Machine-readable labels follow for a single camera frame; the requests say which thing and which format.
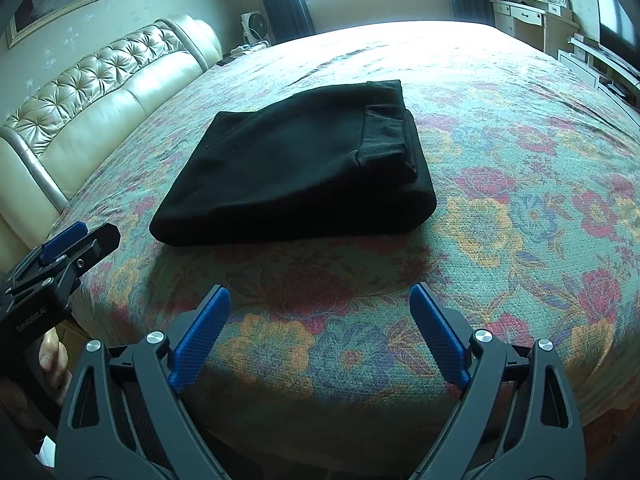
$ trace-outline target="bed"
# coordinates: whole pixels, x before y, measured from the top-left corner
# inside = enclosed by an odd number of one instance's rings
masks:
[[[389,237],[171,248],[149,222],[220,110],[327,84],[400,79],[438,208]],[[184,400],[247,451],[360,474],[423,457],[456,399],[413,324],[425,281],[472,325],[548,337],[582,423],[638,399],[640,133],[550,57],[483,25],[387,23],[215,66],[158,108],[92,174],[54,233],[116,224],[120,249],[84,278],[74,316],[138,340],[214,283],[232,313]]]

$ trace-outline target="fan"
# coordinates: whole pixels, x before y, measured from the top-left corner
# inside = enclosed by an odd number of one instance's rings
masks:
[[[260,12],[248,12],[241,16],[242,28],[244,29],[244,40],[248,44],[255,44],[259,41],[266,40],[267,37],[267,20]]]

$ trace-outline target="screw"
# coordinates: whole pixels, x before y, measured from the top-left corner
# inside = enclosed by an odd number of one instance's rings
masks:
[[[86,350],[87,350],[88,352],[95,352],[96,350],[99,350],[99,349],[100,349],[100,346],[102,346],[102,345],[100,344],[100,341],[98,341],[97,339],[93,339],[92,341],[89,341],[89,342],[86,344]]]
[[[475,338],[482,343],[488,343],[494,336],[488,330],[477,330],[474,334]]]
[[[151,334],[147,334],[146,342],[155,345],[164,339],[164,334],[162,332],[152,332]]]
[[[541,339],[538,341],[538,346],[545,352],[551,352],[554,349],[554,344],[549,339]]]

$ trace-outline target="folded black pants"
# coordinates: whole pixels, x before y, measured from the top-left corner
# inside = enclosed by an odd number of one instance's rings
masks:
[[[399,81],[219,112],[151,221],[174,246],[410,231],[436,197]]]

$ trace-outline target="headboard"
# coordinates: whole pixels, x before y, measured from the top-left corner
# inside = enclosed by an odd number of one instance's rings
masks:
[[[164,102],[222,59],[186,14],[83,57],[0,126],[0,275],[51,227],[82,184]]]

